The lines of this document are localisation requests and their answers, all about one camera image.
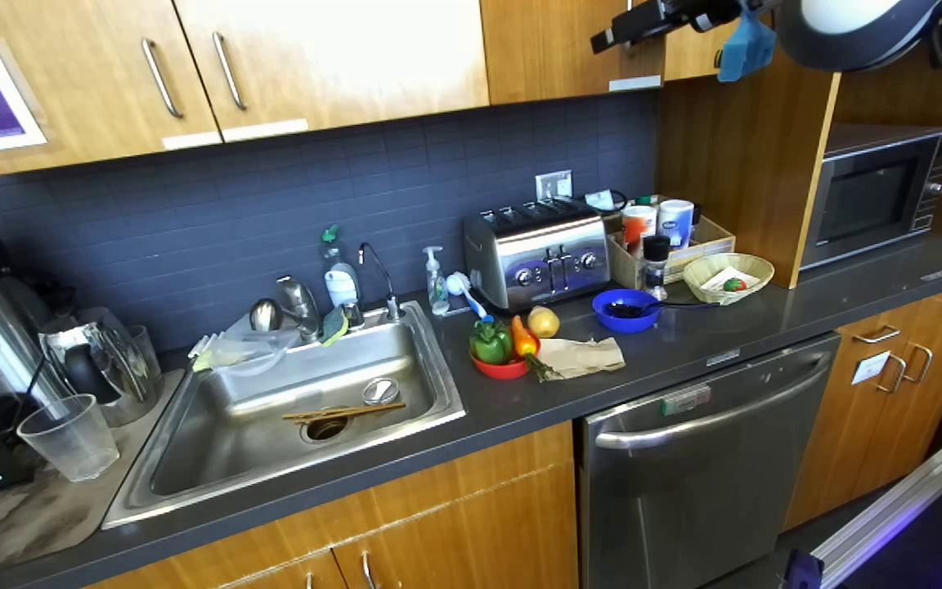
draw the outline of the sink faucet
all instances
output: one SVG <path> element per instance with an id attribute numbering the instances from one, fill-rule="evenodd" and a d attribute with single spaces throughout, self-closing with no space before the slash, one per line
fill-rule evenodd
<path id="1" fill-rule="evenodd" d="M 394 284 L 392 284 L 392 275 L 387 272 L 382 258 L 376 256 L 376 248 L 369 243 L 358 243 L 358 256 L 357 256 L 357 265 L 367 270 L 369 265 L 369 256 L 371 256 L 371 265 L 387 284 L 387 309 L 392 313 L 392 322 L 400 322 L 400 296 L 394 296 Z"/>

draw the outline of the cabinet handle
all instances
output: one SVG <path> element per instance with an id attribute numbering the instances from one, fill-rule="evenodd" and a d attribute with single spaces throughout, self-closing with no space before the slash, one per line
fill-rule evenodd
<path id="1" fill-rule="evenodd" d="M 883 367 L 883 372 L 880 372 L 880 381 L 875 381 L 875 392 L 889 392 L 889 396 L 891 396 L 891 392 L 900 390 L 900 382 L 901 382 L 901 372 L 904 372 L 901 358 L 889 358 L 885 367 Z"/>
<path id="2" fill-rule="evenodd" d="M 363 550 L 363 584 L 367 584 L 367 589 L 380 589 L 376 575 L 371 575 L 369 550 Z"/>
<path id="3" fill-rule="evenodd" d="M 891 339 L 900 339 L 900 329 L 891 329 L 891 325 L 868 331 L 868 334 L 854 334 L 854 342 L 866 345 L 866 346 L 875 346 L 875 345 L 891 342 Z"/>
<path id="4" fill-rule="evenodd" d="M 221 80 L 230 81 L 230 95 L 231 95 L 236 110 L 246 113 L 240 88 L 239 88 L 239 80 L 236 80 L 231 60 L 230 60 L 230 39 L 221 32 L 211 32 L 211 52 L 216 52 Z"/>
<path id="5" fill-rule="evenodd" d="M 142 63 L 150 69 L 150 80 L 152 80 L 152 88 L 156 95 L 164 98 L 164 110 L 172 116 L 172 118 L 183 118 L 183 113 L 176 110 L 172 102 L 172 93 L 164 80 L 164 69 L 156 66 L 156 42 L 152 39 L 141 39 L 141 52 L 142 52 Z"/>
<path id="6" fill-rule="evenodd" d="M 911 367 L 914 353 L 923 353 L 925 365 L 923 365 L 923 369 L 911 377 L 910 367 Z M 932 367 L 932 358 L 935 358 L 935 353 L 932 353 L 927 346 L 910 345 L 910 358 L 904 358 L 901 381 L 904 381 L 904 382 L 925 381 L 925 372 L 927 372 L 927 367 Z"/>

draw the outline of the lower cabinet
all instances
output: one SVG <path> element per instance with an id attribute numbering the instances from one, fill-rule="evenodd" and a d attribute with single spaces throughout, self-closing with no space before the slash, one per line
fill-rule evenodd
<path id="1" fill-rule="evenodd" d="M 552 425 L 101 587 L 576 589 L 572 433 Z"/>
<path id="2" fill-rule="evenodd" d="M 843 325 L 783 527 L 910 474 L 938 418 L 942 296 Z"/>

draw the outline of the wall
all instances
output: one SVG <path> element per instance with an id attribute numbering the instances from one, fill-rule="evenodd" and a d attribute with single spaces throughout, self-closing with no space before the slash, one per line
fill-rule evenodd
<path id="1" fill-rule="evenodd" d="M 532 197 L 532 175 L 576 189 L 650 189 L 653 98 L 612 95 L 482 110 L 187 155 L 0 177 L 0 240 L 17 265 L 148 325 L 187 351 L 273 296 L 273 275 L 317 282 L 317 234 L 371 243 L 394 292 L 420 287 L 420 247 L 456 270 L 456 221 Z"/>

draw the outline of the clear plastic cup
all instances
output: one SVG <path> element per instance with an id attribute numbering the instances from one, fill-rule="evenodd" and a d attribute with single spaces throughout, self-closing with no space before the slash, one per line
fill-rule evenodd
<path id="1" fill-rule="evenodd" d="M 59 474 L 75 483 L 101 479 L 116 460 L 116 447 L 90 392 L 64 396 L 64 417 L 37 411 L 17 425 L 17 437 L 37 448 Z"/>

